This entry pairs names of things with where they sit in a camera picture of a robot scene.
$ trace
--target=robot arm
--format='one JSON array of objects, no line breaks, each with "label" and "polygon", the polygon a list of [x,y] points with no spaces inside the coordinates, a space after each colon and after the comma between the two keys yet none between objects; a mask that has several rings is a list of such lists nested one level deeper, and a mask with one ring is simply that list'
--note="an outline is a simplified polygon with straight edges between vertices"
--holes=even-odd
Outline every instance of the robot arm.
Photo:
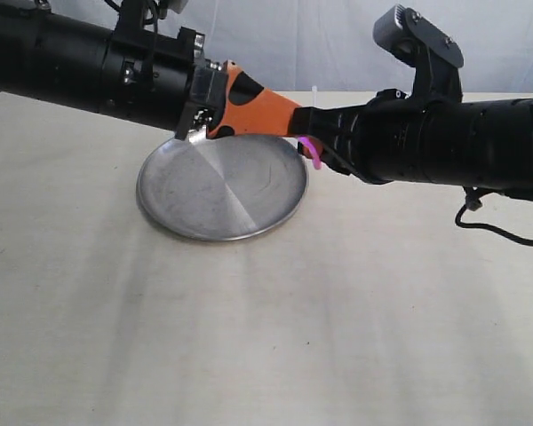
[{"label": "robot arm", "polygon": [[210,138],[308,137],[316,153],[300,146],[302,154],[319,154],[332,170],[369,184],[463,186],[457,225],[533,246],[461,220],[489,193],[533,201],[533,99],[463,103],[462,53],[418,12],[396,5],[374,27],[376,43],[415,68],[410,96],[390,89],[367,105],[321,110],[274,93],[233,62],[206,59],[201,33],[158,35],[158,19],[185,3],[123,0],[111,31],[56,15],[47,0],[0,0],[0,91],[173,130],[177,138],[202,127]]}]

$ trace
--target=silver plate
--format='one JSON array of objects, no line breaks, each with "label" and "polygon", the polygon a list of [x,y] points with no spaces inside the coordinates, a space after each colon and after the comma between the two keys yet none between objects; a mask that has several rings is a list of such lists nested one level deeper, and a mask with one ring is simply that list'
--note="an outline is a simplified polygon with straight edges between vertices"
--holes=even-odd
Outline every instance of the silver plate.
[{"label": "silver plate", "polygon": [[284,138],[171,139],[145,161],[140,207],[159,225],[199,241],[235,241],[291,218],[308,171]]}]

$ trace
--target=white table surface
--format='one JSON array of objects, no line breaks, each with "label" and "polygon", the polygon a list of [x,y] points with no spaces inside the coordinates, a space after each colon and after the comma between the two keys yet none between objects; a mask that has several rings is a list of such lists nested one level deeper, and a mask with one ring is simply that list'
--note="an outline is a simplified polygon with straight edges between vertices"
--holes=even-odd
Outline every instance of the white table surface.
[{"label": "white table surface", "polygon": [[311,169],[277,231],[187,243],[135,203],[167,137],[0,95],[0,426],[533,425],[533,248],[460,188]]}]

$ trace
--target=white backdrop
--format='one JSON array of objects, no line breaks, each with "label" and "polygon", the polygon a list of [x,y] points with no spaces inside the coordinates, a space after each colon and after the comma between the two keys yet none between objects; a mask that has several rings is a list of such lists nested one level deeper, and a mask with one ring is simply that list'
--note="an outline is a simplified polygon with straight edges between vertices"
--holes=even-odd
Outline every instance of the white backdrop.
[{"label": "white backdrop", "polygon": [[[55,12],[105,27],[115,13],[102,0],[52,0]],[[465,91],[533,92],[533,0],[412,0],[465,54]],[[412,71],[372,41],[390,2],[371,0],[190,0],[163,32],[180,26],[207,36],[207,56],[233,59],[280,91],[408,91]]]}]

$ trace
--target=round metal tray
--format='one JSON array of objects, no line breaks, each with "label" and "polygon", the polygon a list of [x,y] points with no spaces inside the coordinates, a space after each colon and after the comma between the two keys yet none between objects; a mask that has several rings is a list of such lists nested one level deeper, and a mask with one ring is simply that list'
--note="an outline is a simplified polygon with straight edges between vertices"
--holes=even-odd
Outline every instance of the round metal tray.
[{"label": "round metal tray", "polygon": [[171,139],[139,173],[140,207],[159,225],[199,241],[235,241],[272,230],[302,202],[308,171],[284,138],[204,134]]}]

